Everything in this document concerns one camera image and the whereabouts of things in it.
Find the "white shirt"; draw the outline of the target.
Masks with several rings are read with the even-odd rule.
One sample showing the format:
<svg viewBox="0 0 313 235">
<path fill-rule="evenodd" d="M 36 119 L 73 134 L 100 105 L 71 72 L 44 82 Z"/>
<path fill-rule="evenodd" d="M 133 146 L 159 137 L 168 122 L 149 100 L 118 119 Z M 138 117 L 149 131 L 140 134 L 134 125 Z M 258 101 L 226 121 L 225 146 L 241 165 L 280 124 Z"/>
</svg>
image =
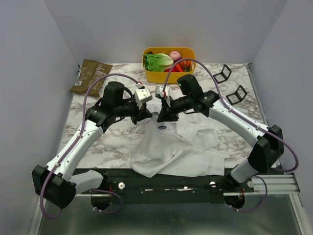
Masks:
<svg viewBox="0 0 313 235">
<path fill-rule="evenodd" d="M 132 151 L 131 168 L 146 177 L 157 174 L 197 177 L 224 175 L 224 157 L 210 153 L 220 141 L 214 120 L 184 113 L 177 122 L 157 122 L 161 100 L 147 104 L 153 114 L 137 124 L 143 136 Z"/>
</svg>

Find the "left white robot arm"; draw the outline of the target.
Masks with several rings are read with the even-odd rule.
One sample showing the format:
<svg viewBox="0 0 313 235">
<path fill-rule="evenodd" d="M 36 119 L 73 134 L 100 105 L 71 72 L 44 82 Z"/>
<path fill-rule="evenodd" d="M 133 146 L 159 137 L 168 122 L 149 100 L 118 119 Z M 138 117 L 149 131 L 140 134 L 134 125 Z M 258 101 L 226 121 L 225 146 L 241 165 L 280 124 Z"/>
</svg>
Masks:
<svg viewBox="0 0 313 235">
<path fill-rule="evenodd" d="M 109 82 L 102 98 L 83 111 L 82 123 L 65 147 L 45 166 L 33 169 L 35 192 L 41 200 L 46 199 L 64 209 L 79 193 L 91 189 L 104 193 L 108 189 L 108 175 L 104 170 L 93 168 L 77 175 L 74 171 L 89 148 L 111 125 L 126 117 L 130 117 L 133 124 L 152 117 L 146 107 L 152 100 L 150 91 L 141 83 L 136 86 L 131 97 L 124 99 L 124 92 L 129 89 L 120 82 Z"/>
</svg>

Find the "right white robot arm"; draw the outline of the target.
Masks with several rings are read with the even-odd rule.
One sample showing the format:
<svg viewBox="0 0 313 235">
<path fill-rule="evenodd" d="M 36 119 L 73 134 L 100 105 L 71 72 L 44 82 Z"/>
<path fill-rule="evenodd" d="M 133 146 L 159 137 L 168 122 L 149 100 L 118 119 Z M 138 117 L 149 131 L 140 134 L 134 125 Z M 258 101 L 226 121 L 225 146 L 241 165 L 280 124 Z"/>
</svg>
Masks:
<svg viewBox="0 0 313 235">
<path fill-rule="evenodd" d="M 284 153 L 282 130 L 277 125 L 267 127 L 234 109 L 216 92 L 204 92 L 193 75 L 182 76 L 178 85 L 183 96 L 177 99 L 172 99 L 169 87 L 156 86 L 156 97 L 162 103 L 158 122 L 178 121 L 179 113 L 193 110 L 224 124 L 252 147 L 248 158 L 226 175 L 224 183 L 229 191 L 237 191 L 257 173 L 268 172 Z"/>
</svg>

